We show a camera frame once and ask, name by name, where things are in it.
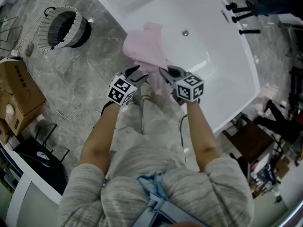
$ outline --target wooden chair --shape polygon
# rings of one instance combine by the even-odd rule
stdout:
[[[242,114],[241,119],[246,122],[233,136],[227,131],[223,134],[237,148],[249,164],[254,163],[274,143],[274,140],[249,118]]]

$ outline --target blue strap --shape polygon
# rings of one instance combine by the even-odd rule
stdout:
[[[162,177],[163,174],[155,173],[152,176],[139,176],[137,178],[143,187],[144,192],[149,196],[150,201],[148,202],[147,208],[132,224],[132,227],[152,227],[158,215],[162,215],[173,224],[192,222],[202,227],[208,227],[206,224],[168,200],[168,197],[160,184]]]

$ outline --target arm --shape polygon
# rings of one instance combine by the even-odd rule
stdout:
[[[216,139],[204,117],[198,102],[187,102],[190,137],[196,160],[201,171],[214,159],[220,157]]]
[[[101,169],[106,175],[109,166],[109,150],[120,106],[109,105],[87,138],[81,152],[79,165],[89,163]]]
[[[72,171],[61,198],[59,226],[99,224],[104,214],[100,193],[109,166],[109,149],[119,110],[119,105],[109,105],[87,138],[79,166]]]

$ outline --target pink cloth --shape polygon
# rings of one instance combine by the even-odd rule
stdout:
[[[172,88],[159,73],[159,67],[167,69],[167,65],[172,65],[162,49],[162,25],[147,23],[143,28],[144,30],[133,30],[128,33],[123,44],[123,52],[135,60],[135,65],[140,65],[139,70],[149,74],[147,81],[156,94],[169,97]]]

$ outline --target bathroom floor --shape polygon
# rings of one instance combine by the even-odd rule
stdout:
[[[6,5],[0,12],[0,19],[18,16],[14,26],[23,26],[26,33],[21,50],[25,58],[25,48],[33,41],[34,50],[30,57],[26,57],[28,69],[44,96],[48,98],[57,110],[66,117],[73,119],[81,110],[101,111],[107,102],[105,97],[109,83],[114,74],[129,63],[130,59],[122,52],[123,41],[126,37],[124,30],[112,18],[97,0],[59,0],[54,6],[73,6],[87,20],[92,19],[92,34],[89,40],[79,48],[64,48],[51,52],[39,50],[37,30],[39,22],[32,24],[43,14],[47,7],[52,6],[55,0],[17,0],[14,5]],[[235,1],[245,6],[245,0]],[[275,23],[274,17],[251,17],[242,20],[243,26],[249,29],[261,29],[260,35],[247,35],[261,85],[261,94],[244,110],[249,117],[256,114],[256,107],[265,103],[266,96],[276,101],[287,101],[290,78],[288,72],[296,63],[285,56],[289,50],[286,29]],[[1,42],[0,47],[11,49],[18,38],[19,29],[12,31],[8,42]],[[0,50],[0,56],[8,56],[9,52]],[[176,127],[182,116],[180,110],[170,110],[161,98],[155,99],[160,108],[175,120]],[[46,101],[42,111],[48,123],[58,124],[48,140],[47,147],[54,150],[59,159],[67,149],[63,164],[69,175],[76,166],[81,148],[92,127],[100,117],[98,112],[83,112],[74,120],[61,117]],[[35,127],[28,133],[34,133]],[[189,144],[188,131],[184,132],[185,147]],[[222,135],[217,134],[220,148],[224,153],[234,152],[236,149]],[[192,152],[188,153],[187,162],[190,168],[195,169],[195,158]]]

